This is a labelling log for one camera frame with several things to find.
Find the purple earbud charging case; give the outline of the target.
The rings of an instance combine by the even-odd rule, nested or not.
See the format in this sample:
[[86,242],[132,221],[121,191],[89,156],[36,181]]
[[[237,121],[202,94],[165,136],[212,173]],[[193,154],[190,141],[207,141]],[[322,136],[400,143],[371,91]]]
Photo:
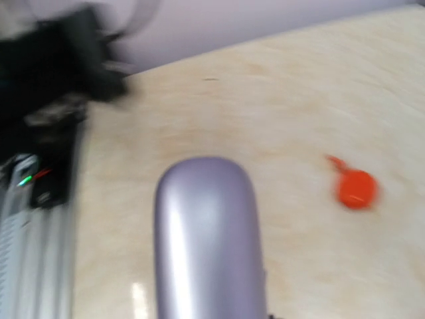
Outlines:
[[155,192],[159,318],[266,318],[256,196],[245,170],[218,157],[172,165]]

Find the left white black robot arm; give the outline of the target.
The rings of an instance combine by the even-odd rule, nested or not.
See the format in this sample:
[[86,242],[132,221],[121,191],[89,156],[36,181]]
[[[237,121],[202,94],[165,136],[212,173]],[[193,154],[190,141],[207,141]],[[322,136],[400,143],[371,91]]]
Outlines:
[[109,43],[91,5],[1,40],[1,135],[66,94],[99,102],[127,94]]

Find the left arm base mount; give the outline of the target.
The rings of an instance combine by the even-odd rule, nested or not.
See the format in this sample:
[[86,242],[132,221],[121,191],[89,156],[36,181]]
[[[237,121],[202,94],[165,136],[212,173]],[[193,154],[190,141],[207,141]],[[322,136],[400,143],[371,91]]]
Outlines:
[[32,208],[50,209],[66,203],[73,177],[74,147],[86,119],[87,101],[62,100],[1,126],[1,182],[11,181],[18,156],[37,157]]

